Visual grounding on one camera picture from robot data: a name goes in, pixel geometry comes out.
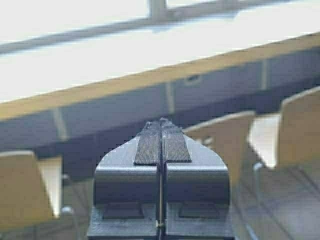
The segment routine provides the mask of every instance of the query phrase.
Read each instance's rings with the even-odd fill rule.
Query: floor
[[[263,201],[258,207],[254,185],[253,165],[259,159],[248,147],[238,194],[233,189],[231,216],[238,240],[319,240],[320,239],[320,161],[302,165],[302,169],[316,183],[310,184],[295,168],[260,172]],[[80,235],[86,239],[92,204],[92,180],[64,188],[63,204],[72,206],[78,216]],[[66,240],[76,239],[72,217],[34,227],[8,232],[4,240]]]

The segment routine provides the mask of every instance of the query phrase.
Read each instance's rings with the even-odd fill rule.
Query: window
[[[0,8],[0,44],[148,16],[148,0],[7,0]]]
[[[185,7],[188,5],[193,4],[200,4],[200,3],[206,3],[206,2],[212,2],[209,0],[166,0],[166,5],[168,8],[179,8],[179,7]]]

